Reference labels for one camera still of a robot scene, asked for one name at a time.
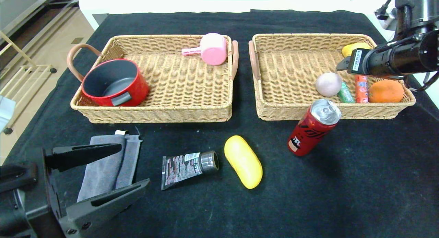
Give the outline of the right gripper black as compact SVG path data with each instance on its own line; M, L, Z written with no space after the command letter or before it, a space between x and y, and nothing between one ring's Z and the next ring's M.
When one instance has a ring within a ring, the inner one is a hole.
M336 65L336 71L370 76L404 76L405 53L398 48L353 50Z

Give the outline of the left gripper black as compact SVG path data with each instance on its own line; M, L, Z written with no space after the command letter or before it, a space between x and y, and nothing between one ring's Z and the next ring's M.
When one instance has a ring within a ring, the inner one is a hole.
M2 238L86 238L146 193L150 179L100 194L62 215L53 172L83 166L121 152L118 143L37 149L1 166Z

